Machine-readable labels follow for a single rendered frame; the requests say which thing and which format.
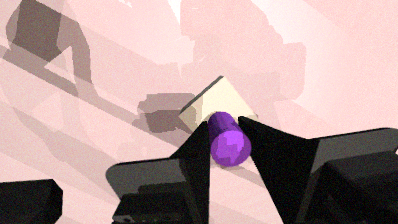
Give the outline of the purple cylinder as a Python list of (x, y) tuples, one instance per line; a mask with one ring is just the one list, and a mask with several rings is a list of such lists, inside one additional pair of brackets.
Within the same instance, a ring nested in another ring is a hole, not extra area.
[(237, 166), (248, 158), (249, 138), (229, 113), (219, 111), (211, 115), (208, 130), (211, 156), (216, 163)]

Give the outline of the cream block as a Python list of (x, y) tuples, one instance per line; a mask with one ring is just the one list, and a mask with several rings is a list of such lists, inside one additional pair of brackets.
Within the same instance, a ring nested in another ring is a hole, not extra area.
[(237, 124), (239, 116), (260, 122), (229, 80), (222, 75), (187, 103), (178, 117), (194, 132), (203, 121), (208, 123), (210, 116), (219, 111), (229, 113)]

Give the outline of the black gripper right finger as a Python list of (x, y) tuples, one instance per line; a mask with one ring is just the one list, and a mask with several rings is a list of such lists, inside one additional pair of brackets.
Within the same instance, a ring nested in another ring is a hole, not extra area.
[(238, 125), (283, 224), (302, 223), (323, 164), (328, 160), (398, 150), (398, 129), (379, 127), (306, 139), (245, 116)]

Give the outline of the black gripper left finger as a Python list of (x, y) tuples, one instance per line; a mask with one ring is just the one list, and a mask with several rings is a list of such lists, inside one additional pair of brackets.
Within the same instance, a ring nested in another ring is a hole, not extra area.
[(128, 195), (180, 191), (194, 224), (209, 224), (210, 141), (203, 121), (169, 158), (114, 164), (106, 178), (121, 200)]

